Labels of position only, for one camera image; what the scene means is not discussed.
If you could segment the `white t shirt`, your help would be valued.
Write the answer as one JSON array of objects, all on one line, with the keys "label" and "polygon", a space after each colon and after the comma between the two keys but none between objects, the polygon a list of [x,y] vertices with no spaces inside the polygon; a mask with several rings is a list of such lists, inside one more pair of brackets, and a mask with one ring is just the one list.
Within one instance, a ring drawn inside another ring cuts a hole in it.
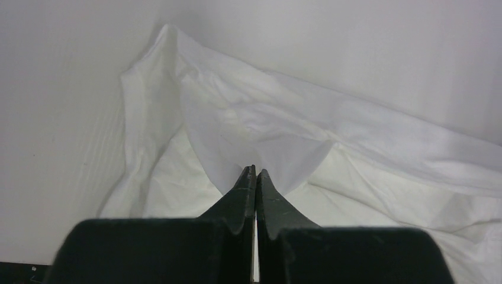
[{"label": "white t shirt", "polygon": [[102,218],[196,217],[244,167],[323,227],[415,227],[456,283],[501,282],[501,147],[253,66],[163,26],[121,77],[125,173]]}]

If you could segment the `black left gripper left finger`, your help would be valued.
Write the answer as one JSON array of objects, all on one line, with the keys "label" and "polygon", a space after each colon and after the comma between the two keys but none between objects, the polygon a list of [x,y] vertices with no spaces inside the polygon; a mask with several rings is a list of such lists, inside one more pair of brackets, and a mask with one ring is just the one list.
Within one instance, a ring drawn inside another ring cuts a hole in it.
[{"label": "black left gripper left finger", "polygon": [[46,283],[252,283],[256,170],[196,218],[94,219],[66,237]]}]

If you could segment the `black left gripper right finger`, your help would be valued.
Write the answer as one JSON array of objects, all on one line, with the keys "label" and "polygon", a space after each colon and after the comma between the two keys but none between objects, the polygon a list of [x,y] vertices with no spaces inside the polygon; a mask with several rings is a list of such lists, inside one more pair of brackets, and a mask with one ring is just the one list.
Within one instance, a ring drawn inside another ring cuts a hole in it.
[{"label": "black left gripper right finger", "polygon": [[425,231],[321,227],[289,203],[262,170],[256,185],[262,283],[453,283]]}]

